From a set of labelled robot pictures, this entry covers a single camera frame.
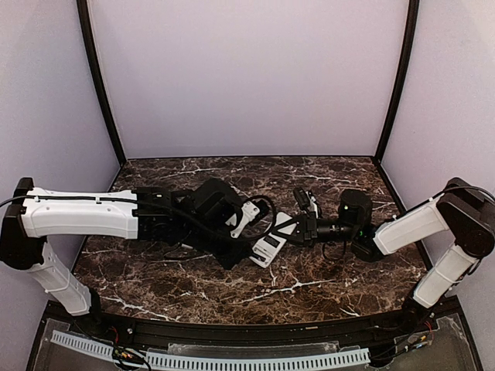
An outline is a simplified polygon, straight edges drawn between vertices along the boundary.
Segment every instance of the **black cable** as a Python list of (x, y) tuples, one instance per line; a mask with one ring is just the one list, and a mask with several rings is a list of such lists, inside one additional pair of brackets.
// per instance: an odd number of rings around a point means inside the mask
[(473, 274), (474, 272), (476, 272), (478, 270), (478, 268), (480, 267), (481, 265), (481, 261), (483, 260), (483, 258), (479, 259), (476, 263), (476, 265), (474, 265), (474, 267), (471, 267), (471, 269), (469, 269), (469, 272), (467, 272), (467, 275), (470, 276), (471, 274)]
[(11, 199), (7, 199), (6, 201), (0, 203), (0, 207), (7, 205), (8, 203), (11, 203), (13, 201), (16, 201), (17, 199), (57, 199), (57, 200), (87, 200), (87, 201), (106, 201), (106, 202), (114, 202), (114, 203), (132, 203), (135, 205), (141, 205), (141, 206), (147, 206), (147, 207), (153, 207), (156, 209), (165, 209), (168, 210), (178, 216), (181, 216), (188, 222), (194, 224), (198, 228), (200, 228), (203, 232), (208, 233), (209, 235), (217, 238), (218, 240), (225, 240), (228, 242), (254, 242), (257, 241), (263, 237), (266, 237), (268, 234), (270, 234), (273, 229), (275, 228), (275, 224), (277, 223), (277, 208), (274, 204), (274, 202), (271, 200), (270, 197), (268, 196), (263, 196), (263, 195), (258, 195), (258, 196), (252, 196), (247, 199), (247, 201), (251, 201), (252, 199), (264, 199), (265, 201), (268, 202), (271, 208), (271, 225), (270, 227), (263, 233), (260, 233), (255, 236), (251, 237), (242, 237), (242, 238), (232, 238), (231, 236), (226, 236), (222, 233), (218, 233), (216, 230), (212, 230), (208, 226), (205, 226), (201, 221), (197, 220), (195, 217), (191, 216), (187, 212), (177, 209), (174, 206), (168, 206), (168, 205), (159, 205), (156, 203), (147, 203), (144, 201), (138, 201), (136, 199), (121, 199), (118, 197), (95, 197), (95, 196), (33, 196), (33, 195), (25, 195), (25, 196), (16, 196), (12, 197)]
[(390, 357), (387, 357), (387, 358), (384, 358), (384, 359), (380, 359), (378, 357), (381, 357), (383, 354), (387, 354), (389, 353), (391, 350), (394, 350), (396, 347), (404, 344), (405, 342), (407, 342), (409, 340), (409, 338), (411, 336), (413, 336), (416, 332), (418, 327), (416, 327), (414, 330), (412, 330), (412, 332), (409, 333), (409, 335), (406, 335), (405, 338), (403, 338), (400, 342), (398, 342), (397, 344), (393, 344), (393, 346), (391, 346), (390, 348), (388, 348), (387, 350), (385, 350), (384, 352), (374, 356), (374, 357), (370, 357), (371, 360), (377, 360), (377, 361), (381, 361), (381, 360), (385, 360), (385, 359), (391, 359), (391, 358), (394, 358), (396, 355), (398, 355), (397, 353), (395, 353), (394, 355), (390, 356)]
[(326, 250), (326, 247), (330, 247), (330, 246), (337, 246), (337, 244), (335, 242), (332, 242), (332, 243), (327, 243), (325, 242), (322, 246), (322, 255), (323, 255), (323, 258), (325, 260), (328, 260), (328, 261), (332, 261), (333, 263), (339, 261), (339, 260), (342, 260), (345, 256), (346, 256), (346, 252), (347, 252), (347, 241), (343, 241), (343, 250), (342, 250), (342, 255), (340, 255), (337, 259), (330, 259), (329, 257), (326, 256), (325, 254), (325, 250)]
[[(453, 187), (449, 187), (449, 188), (446, 188), (446, 189), (443, 189), (442, 191), (440, 192), (437, 192), (433, 197), (431, 197), (430, 199), (435, 199), (437, 198), (438, 196), (440, 196), (441, 194), (443, 193), (447, 193), (447, 192), (452, 192), (452, 191), (456, 191), (458, 189), (473, 189), (475, 191), (479, 191), (481, 192), (482, 194), (484, 194), (486, 197), (488, 197), (488, 199), (490, 199), (491, 203), (495, 205), (495, 196), (491, 193), (491, 192), (488, 192), (486, 189), (483, 189), (481, 187), (476, 187), (474, 185), (455, 185)], [(410, 208), (409, 210), (405, 210), (397, 219), (400, 219), (401, 217), (403, 217), (404, 215), (410, 213), (411, 211), (413, 210), (416, 210), (418, 209), (419, 207), (425, 205), (426, 203), (429, 203), (430, 202), (430, 199), (426, 199), (425, 201), (423, 201), (422, 203), (419, 203), (418, 205), (416, 206), (413, 206), (412, 208)]]
[(12, 197), (11, 199), (6, 199), (5, 201), (0, 203), (0, 208), (2, 208), (5, 205), (8, 205), (9, 203), (13, 203), (14, 201), (17, 201), (18, 199), (27, 199), (27, 198), (28, 196), (16, 196), (16, 197)]
[[(95, 338), (92, 335), (89, 335), (87, 332), (85, 332), (79, 326), (79, 324), (76, 321), (72, 321), (72, 324), (75, 325), (77, 327), (77, 329), (79, 331), (81, 331), (81, 333), (84, 336), (86, 336), (87, 338), (89, 338), (90, 340), (93, 340), (94, 342), (97, 342), (99, 344), (108, 345), (105, 342), (102, 342), (100, 339)], [(122, 350), (124, 350), (126, 352), (130, 352), (130, 353), (134, 354), (135, 356), (137, 356), (146, 365), (146, 367), (148, 367), (148, 371), (152, 371), (152, 367), (149, 365), (148, 361), (146, 361), (144, 355), (142, 355), (141, 353), (139, 353), (138, 351), (136, 351), (134, 349), (124, 348), (123, 346), (119, 346), (119, 345), (115, 344), (115, 342), (110, 342), (110, 343), (111, 343), (111, 347), (113, 348), (113, 351), (115, 351), (117, 349), (119, 352), (122, 352)], [(127, 366), (124, 363), (122, 363), (122, 361), (120, 359), (117, 359), (117, 361), (118, 361), (119, 366), (121, 367), (121, 369), (123, 369), (124, 371), (132, 370), (132, 369), (135, 369), (136, 367), (139, 369), (141, 367), (141, 365), (138, 365), (138, 364), (136, 364), (135, 366)]]
[(385, 357), (385, 358), (372, 358), (373, 361), (389, 361), (389, 360), (392, 360), (394, 359), (395, 357), (401, 355), (401, 354), (404, 354), (406, 353), (406, 349), (402, 349), (400, 352), (397, 352), (395, 353), (394, 355), (390, 356), (390, 357)]

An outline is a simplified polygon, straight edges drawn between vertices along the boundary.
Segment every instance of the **brown marble tabletop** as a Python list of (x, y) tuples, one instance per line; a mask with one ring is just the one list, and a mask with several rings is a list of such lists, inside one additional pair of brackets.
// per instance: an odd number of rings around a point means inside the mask
[[(371, 196), (374, 223), (398, 213), (366, 157), (131, 160), (112, 190), (195, 189), (211, 177), (229, 182), (242, 196), (270, 196), (278, 210), (291, 215), (300, 213), (292, 196), (295, 187), (311, 189), (325, 216), (336, 215), (339, 194), (348, 188)], [(325, 259), (322, 248), (321, 244), (313, 248), (285, 245), (267, 269), (243, 260), (225, 271), (213, 257), (195, 250), (90, 237), (75, 275), (97, 290), (107, 313), (239, 325), (313, 322), (392, 311), (401, 307), (425, 273), (415, 245), (377, 263), (360, 261), (350, 251), (341, 258), (341, 244), (326, 247), (329, 259)]]

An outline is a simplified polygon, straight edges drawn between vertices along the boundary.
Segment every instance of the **lavender wall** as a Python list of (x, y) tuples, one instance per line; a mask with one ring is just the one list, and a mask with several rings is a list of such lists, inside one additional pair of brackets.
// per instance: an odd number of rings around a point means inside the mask
[[(0, 200), (12, 195), (23, 176), (49, 189), (103, 191), (118, 170), (91, 82), (76, 2), (0, 2), (0, 158)], [(71, 265), (81, 238), (52, 241)], [(0, 369), (26, 369), (48, 295), (1, 263), (0, 298)]]
[[(406, 206), (447, 180), (495, 190), (495, 2), (422, 2), (384, 167)], [(427, 240), (433, 260), (452, 238)], [(495, 370), (495, 254), (459, 286), (486, 370)]]
[(90, 3), (128, 157), (374, 153), (407, 0)]

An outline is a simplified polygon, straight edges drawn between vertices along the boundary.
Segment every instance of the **white robot arm segment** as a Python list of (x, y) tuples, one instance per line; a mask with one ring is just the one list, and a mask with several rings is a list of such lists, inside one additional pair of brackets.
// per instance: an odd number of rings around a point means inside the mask
[(413, 299), (425, 308), (431, 308), (468, 271), (478, 259), (470, 257), (453, 244), (419, 281)]
[(443, 230), (449, 230), (436, 208), (441, 196), (412, 210), (400, 219), (382, 224), (376, 231), (374, 242), (383, 255), (389, 255), (410, 243), (422, 240)]
[(138, 218), (132, 215), (137, 205), (132, 203), (98, 202), (99, 198), (112, 197), (136, 200), (130, 190), (113, 193), (54, 192), (35, 187), (28, 196), (94, 197), (85, 199), (25, 199), (22, 224), (28, 237), (52, 234), (92, 234), (138, 238)]
[(43, 246), (43, 263), (34, 264), (26, 271), (41, 284), (47, 294), (63, 304), (70, 315), (86, 315), (91, 308), (91, 294), (53, 252), (50, 242)]

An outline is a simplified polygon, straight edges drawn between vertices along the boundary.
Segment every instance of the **white cable tray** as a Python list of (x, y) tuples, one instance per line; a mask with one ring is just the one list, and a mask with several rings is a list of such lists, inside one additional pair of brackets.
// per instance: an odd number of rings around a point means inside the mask
[[(114, 362), (110, 345), (57, 330), (53, 331), (51, 342), (94, 358)], [(320, 356), (274, 359), (211, 359), (147, 352), (145, 359), (153, 370), (164, 371), (322, 371), (370, 362), (367, 348)]]

